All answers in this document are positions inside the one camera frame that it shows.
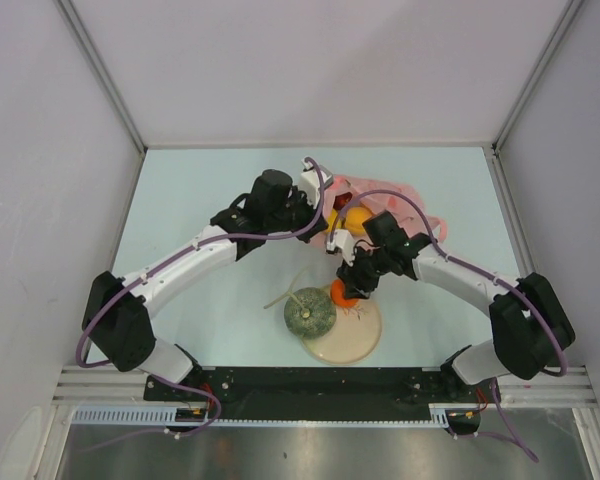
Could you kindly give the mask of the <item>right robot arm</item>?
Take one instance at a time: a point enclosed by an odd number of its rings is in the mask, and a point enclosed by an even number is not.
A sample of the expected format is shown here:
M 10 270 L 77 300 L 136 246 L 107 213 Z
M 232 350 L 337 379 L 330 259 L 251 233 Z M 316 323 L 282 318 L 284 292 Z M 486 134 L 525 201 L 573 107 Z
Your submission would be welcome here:
M 490 321 L 492 338 L 467 346 L 447 359 L 441 388 L 453 401 L 464 401 L 485 380 L 512 374 L 531 380 L 558 363 L 568 367 L 565 350 L 575 331 L 549 280 L 533 272 L 526 277 L 501 276 L 446 254 L 426 233 L 409 236 L 388 212 L 363 224 L 357 239 L 336 229 L 326 241 L 330 253 L 343 258 L 337 277 L 345 299 L 367 299 L 382 276 L 392 273 L 434 285 L 467 302 Z

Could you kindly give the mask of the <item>dark red fake apple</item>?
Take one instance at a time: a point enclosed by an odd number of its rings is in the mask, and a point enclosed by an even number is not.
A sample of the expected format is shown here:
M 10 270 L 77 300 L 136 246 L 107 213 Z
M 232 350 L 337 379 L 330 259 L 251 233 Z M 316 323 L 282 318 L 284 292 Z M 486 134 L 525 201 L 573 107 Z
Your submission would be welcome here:
M 340 195 L 337 195 L 333 202 L 333 209 L 336 211 L 341 211 L 346 207 L 346 205 L 353 198 L 353 194 L 351 192 L 346 192 Z

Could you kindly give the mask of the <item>green fake melon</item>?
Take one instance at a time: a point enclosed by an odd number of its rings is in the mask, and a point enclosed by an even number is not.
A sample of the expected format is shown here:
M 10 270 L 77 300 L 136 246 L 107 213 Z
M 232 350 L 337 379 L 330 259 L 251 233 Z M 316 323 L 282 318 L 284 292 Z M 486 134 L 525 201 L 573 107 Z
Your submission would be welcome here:
M 299 271 L 286 291 L 264 306 L 270 309 L 285 301 L 283 320 L 295 337 L 300 340 L 315 340 L 325 336 L 335 325 L 337 309 L 326 286 L 297 288 L 301 277 L 309 270 Z

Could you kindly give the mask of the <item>yellow fake fruit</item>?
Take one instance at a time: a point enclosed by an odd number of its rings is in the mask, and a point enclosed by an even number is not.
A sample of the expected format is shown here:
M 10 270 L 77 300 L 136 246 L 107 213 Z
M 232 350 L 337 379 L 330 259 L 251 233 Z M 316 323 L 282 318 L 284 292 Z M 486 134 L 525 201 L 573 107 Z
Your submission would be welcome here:
M 354 236 L 365 236 L 364 223 L 373 217 L 373 213 L 364 206 L 352 207 L 345 216 L 343 227 Z

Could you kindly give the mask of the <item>yellow fake mango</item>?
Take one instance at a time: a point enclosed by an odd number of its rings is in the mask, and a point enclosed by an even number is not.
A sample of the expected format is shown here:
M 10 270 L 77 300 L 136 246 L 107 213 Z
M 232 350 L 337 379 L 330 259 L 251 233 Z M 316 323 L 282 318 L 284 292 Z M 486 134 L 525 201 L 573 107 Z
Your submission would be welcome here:
M 325 229 L 326 234 L 330 234 L 334 229 L 341 227 L 342 220 L 339 218 L 339 212 L 332 209 L 327 218 L 328 227 Z

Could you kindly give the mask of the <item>pink plastic bag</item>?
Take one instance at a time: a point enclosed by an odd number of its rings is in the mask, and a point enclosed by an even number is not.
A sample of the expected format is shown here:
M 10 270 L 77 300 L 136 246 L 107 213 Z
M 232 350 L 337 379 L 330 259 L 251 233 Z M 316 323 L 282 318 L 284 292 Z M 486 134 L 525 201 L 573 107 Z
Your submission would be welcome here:
M 328 218 L 331 210 L 333 209 L 333 202 L 337 195 L 346 192 L 351 192 L 354 198 L 362 193 L 371 190 L 390 190 L 393 192 L 400 193 L 412 200 L 422 212 L 425 212 L 425 205 L 419 193 L 411 185 L 391 183 L 381 180 L 358 178 L 346 175 L 335 175 L 334 183 L 327 190 L 326 193 L 324 205 L 324 213 L 326 214 L 326 219 Z M 416 212 L 416 209 L 406 200 L 402 200 L 396 196 L 388 194 L 372 194 L 363 198 L 356 206 L 366 207 L 373 213 L 373 215 L 382 213 L 383 211 L 389 211 L 396 219 L 398 225 L 405 230 L 409 237 L 413 237 L 418 233 L 427 232 L 425 223 L 420 217 L 420 215 Z M 341 219 L 341 227 L 343 227 L 345 216 L 346 214 Z M 314 237 L 309 242 L 309 244 L 313 247 L 324 248 L 326 237 L 327 234 L 325 233 L 325 231 L 323 231 L 322 233 Z M 361 237 L 354 236 L 354 238 L 356 240 L 362 238 L 367 240 L 368 235 L 366 234 L 365 236 Z

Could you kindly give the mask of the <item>orange fake orange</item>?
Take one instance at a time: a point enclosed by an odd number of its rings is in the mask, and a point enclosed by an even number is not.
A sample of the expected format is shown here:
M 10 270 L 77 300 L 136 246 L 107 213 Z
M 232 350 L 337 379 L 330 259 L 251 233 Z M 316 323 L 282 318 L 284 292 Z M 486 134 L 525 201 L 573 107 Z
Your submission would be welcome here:
M 333 303 L 341 308 L 352 308 L 358 303 L 357 298 L 345 297 L 345 284 L 340 279 L 335 279 L 330 286 L 330 296 Z

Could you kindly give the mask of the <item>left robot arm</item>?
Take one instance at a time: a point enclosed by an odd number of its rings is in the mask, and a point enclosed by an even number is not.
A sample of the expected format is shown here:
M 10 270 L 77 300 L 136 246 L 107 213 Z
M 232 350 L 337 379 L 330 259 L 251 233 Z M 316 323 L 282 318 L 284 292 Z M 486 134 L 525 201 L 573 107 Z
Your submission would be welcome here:
M 91 342 L 103 365 L 141 370 L 166 380 L 177 398 L 201 387 L 197 361 L 182 347 L 158 338 L 152 320 L 171 300 L 209 273 L 233 264 L 274 240 L 304 243 L 327 227 L 324 201 L 332 174 L 307 164 L 299 179 L 267 169 L 192 240 L 162 260 L 127 276 L 110 271 L 92 282 L 82 321 L 81 344 Z

